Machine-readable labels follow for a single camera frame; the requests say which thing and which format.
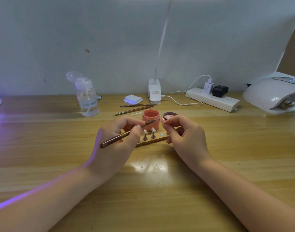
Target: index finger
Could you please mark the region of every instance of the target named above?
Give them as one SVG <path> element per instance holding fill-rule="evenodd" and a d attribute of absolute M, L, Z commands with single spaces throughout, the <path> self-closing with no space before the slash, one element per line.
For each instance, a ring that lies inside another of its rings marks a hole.
<path fill-rule="evenodd" d="M 182 126 L 184 129 L 188 129 L 195 125 L 196 123 L 183 115 L 173 116 L 170 119 L 166 120 L 165 124 L 171 125 L 172 127 Z"/>
<path fill-rule="evenodd" d="M 144 125 L 145 122 L 143 120 L 138 120 L 130 116 L 122 116 L 115 119 L 111 122 L 111 128 L 114 129 L 115 132 L 119 133 L 122 128 L 125 126 L 135 126 L 135 125 Z"/>

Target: desk lamp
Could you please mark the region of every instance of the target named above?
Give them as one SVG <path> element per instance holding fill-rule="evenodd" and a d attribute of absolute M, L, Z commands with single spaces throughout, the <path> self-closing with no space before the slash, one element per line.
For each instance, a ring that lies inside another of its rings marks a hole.
<path fill-rule="evenodd" d="M 157 79 L 157 67 L 158 67 L 159 56 L 161 54 L 161 48 L 163 46 L 163 41 L 164 41 L 164 37 L 165 37 L 165 33 L 166 33 L 167 24 L 169 21 L 171 2 L 172 2 L 172 0 L 169 0 L 169 4 L 168 4 L 168 8 L 167 8 L 167 17 L 165 20 L 163 34 L 161 35 L 161 43 L 159 46 L 157 60 L 156 60 L 154 79 L 150 79 L 148 81 L 147 96 L 150 99 L 150 103 L 160 103 L 161 102 L 161 84 L 159 83 L 159 80 Z"/>

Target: electrical outlet socket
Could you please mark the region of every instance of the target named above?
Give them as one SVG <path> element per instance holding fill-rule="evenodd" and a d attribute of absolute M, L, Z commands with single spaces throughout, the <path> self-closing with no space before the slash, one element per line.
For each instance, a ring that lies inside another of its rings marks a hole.
<path fill-rule="evenodd" d="M 228 96 L 215 97 L 212 94 L 203 93 L 203 89 L 192 88 L 186 91 L 186 97 L 195 98 L 205 104 L 222 109 L 224 111 L 232 112 L 237 110 L 237 105 L 240 100 Z"/>

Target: person's left hand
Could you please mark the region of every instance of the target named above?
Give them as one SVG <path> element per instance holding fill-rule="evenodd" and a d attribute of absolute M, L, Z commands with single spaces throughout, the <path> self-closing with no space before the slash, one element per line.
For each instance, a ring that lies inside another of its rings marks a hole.
<path fill-rule="evenodd" d="M 136 147 L 141 133 L 141 126 L 145 122 L 129 116 L 120 117 L 101 127 L 96 136 L 93 153 L 86 163 L 96 175 L 105 182 L 119 171 Z M 121 129 L 132 127 L 130 134 L 124 141 L 120 140 L 103 149 L 99 145 L 117 135 Z"/>

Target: pink jar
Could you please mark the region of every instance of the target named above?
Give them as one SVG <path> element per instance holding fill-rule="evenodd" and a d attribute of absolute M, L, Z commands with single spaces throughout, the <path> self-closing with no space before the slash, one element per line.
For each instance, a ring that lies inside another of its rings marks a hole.
<path fill-rule="evenodd" d="M 157 119 L 157 121 L 154 121 L 152 124 L 149 124 L 148 126 L 144 127 L 144 129 L 146 129 L 149 132 L 152 131 L 152 128 L 155 128 L 156 130 L 158 130 L 159 129 L 159 122 L 160 122 L 160 116 L 159 116 L 159 112 L 157 110 L 154 110 L 154 109 L 145 110 L 142 115 L 143 121 L 149 122 L 149 121 L 155 120 L 155 119 Z"/>

